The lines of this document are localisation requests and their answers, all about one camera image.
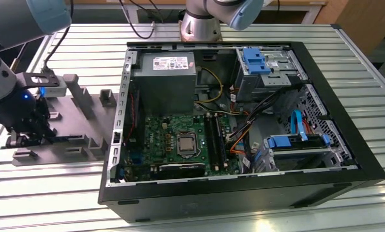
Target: green motherboard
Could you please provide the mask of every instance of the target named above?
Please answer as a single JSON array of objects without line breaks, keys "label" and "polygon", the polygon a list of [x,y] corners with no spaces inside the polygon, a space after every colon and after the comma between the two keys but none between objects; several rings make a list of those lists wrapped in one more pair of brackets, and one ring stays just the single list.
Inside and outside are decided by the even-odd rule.
[{"label": "green motherboard", "polygon": [[[218,116],[220,127],[224,140],[232,133],[229,117]],[[205,176],[230,175],[240,173],[238,159],[236,154],[230,154],[225,166],[218,169],[212,166],[212,157],[209,156],[209,146],[206,137],[205,116],[165,116],[147,117],[145,129],[145,146],[142,152],[133,152],[131,159],[141,167],[145,167],[142,172],[161,164],[173,163],[202,163],[206,165]],[[194,139],[194,148],[197,153],[192,156],[180,155],[181,151],[181,136],[192,136]],[[138,174],[138,181],[147,181],[149,175]]]}]

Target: motherboard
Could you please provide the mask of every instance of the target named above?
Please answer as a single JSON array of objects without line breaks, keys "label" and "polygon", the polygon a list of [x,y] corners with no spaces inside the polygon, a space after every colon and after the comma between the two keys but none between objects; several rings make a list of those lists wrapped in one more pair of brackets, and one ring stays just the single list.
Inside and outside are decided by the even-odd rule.
[{"label": "motherboard", "polygon": [[145,122],[145,146],[130,152],[133,181],[240,173],[238,159],[226,148],[229,117],[151,116]]}]

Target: metal work table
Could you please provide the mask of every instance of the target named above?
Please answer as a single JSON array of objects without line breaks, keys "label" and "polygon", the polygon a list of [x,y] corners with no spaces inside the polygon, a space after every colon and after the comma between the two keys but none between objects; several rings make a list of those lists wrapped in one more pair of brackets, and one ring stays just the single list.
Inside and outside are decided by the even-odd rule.
[{"label": "metal work table", "polygon": [[[147,34],[150,25],[138,25]],[[253,25],[244,32],[222,27],[225,41],[302,41],[385,168],[385,79],[342,30],[328,25]],[[177,41],[178,25],[159,25],[150,41]],[[47,37],[29,71],[62,37]],[[50,62],[58,75],[77,73],[90,93],[118,92],[126,43],[141,41],[129,25],[73,25]],[[6,132],[0,126],[0,146]],[[318,207],[126,223],[98,205],[102,162],[15,167],[14,150],[0,150],[2,231],[385,231],[385,181],[349,192]]]}]

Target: power supply label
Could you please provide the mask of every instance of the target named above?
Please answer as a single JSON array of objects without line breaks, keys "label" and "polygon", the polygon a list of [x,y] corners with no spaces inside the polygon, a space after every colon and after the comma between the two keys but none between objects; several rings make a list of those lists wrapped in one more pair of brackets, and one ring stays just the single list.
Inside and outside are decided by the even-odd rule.
[{"label": "power supply label", "polygon": [[188,57],[157,57],[154,58],[154,70],[189,69]]}]

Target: blue led light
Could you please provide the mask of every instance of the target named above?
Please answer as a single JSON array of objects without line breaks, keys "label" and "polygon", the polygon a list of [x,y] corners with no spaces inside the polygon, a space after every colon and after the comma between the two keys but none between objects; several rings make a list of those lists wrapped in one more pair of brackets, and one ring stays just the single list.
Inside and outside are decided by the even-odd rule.
[{"label": "blue led light", "polygon": [[41,95],[45,97],[45,94],[46,94],[46,88],[45,88],[45,87],[41,87],[39,90],[41,90]]}]

